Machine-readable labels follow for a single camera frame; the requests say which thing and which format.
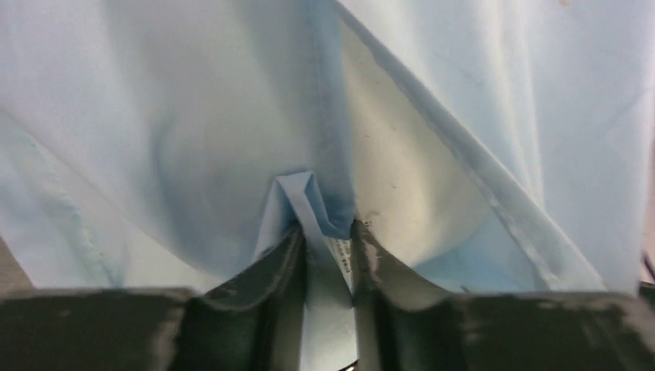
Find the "black metal clamp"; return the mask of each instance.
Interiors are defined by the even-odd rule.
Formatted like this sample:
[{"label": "black metal clamp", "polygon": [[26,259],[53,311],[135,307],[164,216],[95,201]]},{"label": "black metal clamp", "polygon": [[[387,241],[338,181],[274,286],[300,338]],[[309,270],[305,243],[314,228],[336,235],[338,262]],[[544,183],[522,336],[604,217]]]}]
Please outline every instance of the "black metal clamp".
[{"label": "black metal clamp", "polygon": [[[454,295],[352,229],[358,370],[651,370],[655,316],[621,294]],[[293,227],[191,291],[27,291],[0,299],[1,370],[295,370],[307,267]]]}]

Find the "folded fabric edge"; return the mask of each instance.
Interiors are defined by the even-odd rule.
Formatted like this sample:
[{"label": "folded fabric edge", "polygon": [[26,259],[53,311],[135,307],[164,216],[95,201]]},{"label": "folded fabric edge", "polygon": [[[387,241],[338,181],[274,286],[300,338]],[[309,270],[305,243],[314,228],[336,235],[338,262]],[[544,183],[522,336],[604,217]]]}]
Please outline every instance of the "folded fabric edge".
[{"label": "folded fabric edge", "polygon": [[371,50],[379,66],[395,81],[480,188],[548,288],[606,290],[601,277],[578,247],[538,208],[499,160],[344,5],[338,0],[333,0],[333,4],[344,23]]}]

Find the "light blue fabric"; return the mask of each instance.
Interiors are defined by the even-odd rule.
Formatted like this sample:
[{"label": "light blue fabric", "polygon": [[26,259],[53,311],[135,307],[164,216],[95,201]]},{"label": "light blue fabric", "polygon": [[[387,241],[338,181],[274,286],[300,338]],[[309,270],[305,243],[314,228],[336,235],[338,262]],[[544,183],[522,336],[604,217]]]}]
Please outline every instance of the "light blue fabric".
[{"label": "light blue fabric", "polygon": [[[550,287],[634,291],[655,121],[653,2],[337,3],[378,43],[374,49],[388,52],[381,63],[489,200],[500,202],[497,215],[515,240],[523,235],[521,249],[542,276],[552,275]],[[539,223],[525,225],[517,203],[560,242],[535,244],[545,235]],[[486,235],[487,248],[477,251],[515,280],[532,281],[505,258],[515,247],[493,242],[502,233]],[[564,251],[571,255],[558,262]],[[578,268],[562,265],[575,260]],[[587,273],[573,277],[580,267]]]},{"label": "light blue fabric", "polygon": [[0,233],[38,288],[206,291],[299,220],[302,369],[352,362],[349,293],[324,237],[348,237],[348,109],[371,108],[345,98],[343,21],[494,211],[414,262],[420,274],[453,291],[634,290],[653,2],[0,4]]}]

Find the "white label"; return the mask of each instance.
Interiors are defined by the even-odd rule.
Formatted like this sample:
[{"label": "white label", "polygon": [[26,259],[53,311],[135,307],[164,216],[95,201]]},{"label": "white label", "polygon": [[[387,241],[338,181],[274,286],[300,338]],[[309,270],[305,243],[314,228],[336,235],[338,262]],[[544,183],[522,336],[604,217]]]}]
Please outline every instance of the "white label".
[{"label": "white label", "polygon": [[352,291],[352,269],[350,266],[351,241],[328,237],[327,246],[330,247],[330,251],[339,265],[341,274],[343,274],[348,288]]}]

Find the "wrinkled fabric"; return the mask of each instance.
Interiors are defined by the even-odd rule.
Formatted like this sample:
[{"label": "wrinkled fabric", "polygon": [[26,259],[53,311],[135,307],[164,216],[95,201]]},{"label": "wrinkled fabric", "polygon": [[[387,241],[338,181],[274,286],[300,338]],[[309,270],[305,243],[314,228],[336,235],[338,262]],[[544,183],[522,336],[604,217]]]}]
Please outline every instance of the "wrinkled fabric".
[{"label": "wrinkled fabric", "polygon": [[[655,113],[652,2],[339,3],[480,142],[590,274],[634,290]],[[498,184],[484,183],[501,193]],[[506,231],[490,226],[484,243],[469,243],[527,280],[514,247],[490,243]],[[533,263],[558,258],[525,245]]]},{"label": "wrinkled fabric", "polygon": [[355,210],[451,291],[632,292],[654,6],[3,0],[0,233],[37,288],[203,292],[298,220],[319,371]]}]

